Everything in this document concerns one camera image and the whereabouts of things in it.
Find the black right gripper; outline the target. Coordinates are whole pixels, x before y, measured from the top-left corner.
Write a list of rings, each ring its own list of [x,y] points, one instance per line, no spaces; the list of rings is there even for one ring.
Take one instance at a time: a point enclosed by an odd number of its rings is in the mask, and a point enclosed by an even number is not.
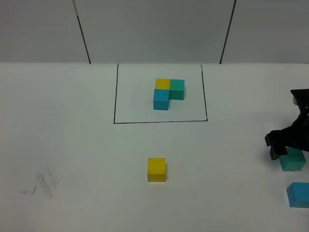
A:
[[[309,151],[309,107],[300,111],[299,116],[288,127],[287,139],[280,130],[273,130],[265,136],[266,145],[270,147],[270,157],[277,160],[282,155],[287,155],[285,147],[291,147],[302,151]]]

